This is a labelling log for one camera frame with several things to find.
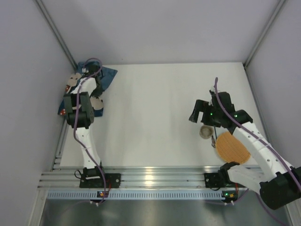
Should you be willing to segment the blue cartoon placemat cloth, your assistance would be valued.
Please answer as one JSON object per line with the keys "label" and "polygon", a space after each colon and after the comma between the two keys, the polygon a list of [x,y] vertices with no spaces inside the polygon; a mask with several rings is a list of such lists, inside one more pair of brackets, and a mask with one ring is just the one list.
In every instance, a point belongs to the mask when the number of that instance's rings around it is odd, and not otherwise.
{"label": "blue cartoon placemat cloth", "polygon": [[[65,94],[69,94],[76,89],[80,81],[86,77],[85,72],[96,72],[100,67],[100,63],[97,61],[79,62],[78,68],[75,73],[72,73],[65,87]],[[117,70],[108,67],[102,67],[101,71],[97,74],[96,89],[90,95],[90,101],[94,110],[95,117],[101,117],[103,115],[103,92],[110,86],[113,79],[117,74]]]}

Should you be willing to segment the small beige ceramic cup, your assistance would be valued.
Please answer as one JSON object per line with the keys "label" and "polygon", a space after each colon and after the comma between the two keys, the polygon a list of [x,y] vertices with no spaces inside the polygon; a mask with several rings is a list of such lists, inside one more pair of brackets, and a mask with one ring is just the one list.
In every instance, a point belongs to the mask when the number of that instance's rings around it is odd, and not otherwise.
{"label": "small beige ceramic cup", "polygon": [[213,133],[214,133],[214,129],[207,125],[201,126],[200,131],[199,131],[199,135],[203,139],[211,138]]}

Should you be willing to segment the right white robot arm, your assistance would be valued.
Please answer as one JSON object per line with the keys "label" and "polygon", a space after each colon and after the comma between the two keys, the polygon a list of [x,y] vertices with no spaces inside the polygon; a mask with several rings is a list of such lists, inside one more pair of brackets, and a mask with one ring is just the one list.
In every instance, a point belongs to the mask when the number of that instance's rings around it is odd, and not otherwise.
{"label": "right white robot arm", "polygon": [[223,127],[244,145],[262,170],[259,174],[236,161],[226,163],[218,170],[225,184],[240,184],[256,192],[272,210],[277,210],[301,197],[301,169],[285,161],[261,135],[251,116],[244,110],[235,110],[229,93],[211,91],[211,101],[196,100],[191,122],[211,127]]}

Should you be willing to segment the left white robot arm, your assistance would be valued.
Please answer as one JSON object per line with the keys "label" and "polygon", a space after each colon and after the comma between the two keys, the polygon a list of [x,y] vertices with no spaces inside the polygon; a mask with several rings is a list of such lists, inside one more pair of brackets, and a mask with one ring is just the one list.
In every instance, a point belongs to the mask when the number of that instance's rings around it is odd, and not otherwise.
{"label": "left white robot arm", "polygon": [[98,65],[83,66],[83,77],[80,78],[79,84],[63,97],[67,123],[73,128],[73,137],[82,151],[84,180],[100,178],[103,174],[92,136],[95,113],[90,100],[92,93],[100,85],[98,74],[101,70],[102,67]]}

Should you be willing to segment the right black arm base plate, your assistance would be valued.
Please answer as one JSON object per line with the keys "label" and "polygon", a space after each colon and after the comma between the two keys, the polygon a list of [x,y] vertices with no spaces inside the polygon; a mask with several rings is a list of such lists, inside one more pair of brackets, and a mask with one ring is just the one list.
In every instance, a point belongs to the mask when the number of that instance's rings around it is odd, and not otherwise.
{"label": "right black arm base plate", "polygon": [[205,187],[213,190],[218,190],[220,188],[235,188],[235,183],[225,182],[218,173],[205,173]]}

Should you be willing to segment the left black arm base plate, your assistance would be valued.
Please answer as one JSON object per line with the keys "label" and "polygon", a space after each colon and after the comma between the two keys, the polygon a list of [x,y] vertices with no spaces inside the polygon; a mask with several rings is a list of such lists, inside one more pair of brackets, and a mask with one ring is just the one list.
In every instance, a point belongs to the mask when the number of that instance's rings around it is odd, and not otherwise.
{"label": "left black arm base plate", "polygon": [[[119,188],[121,184],[121,174],[105,173],[106,188]],[[84,175],[80,178],[80,188],[104,188],[102,176],[86,178]]]}

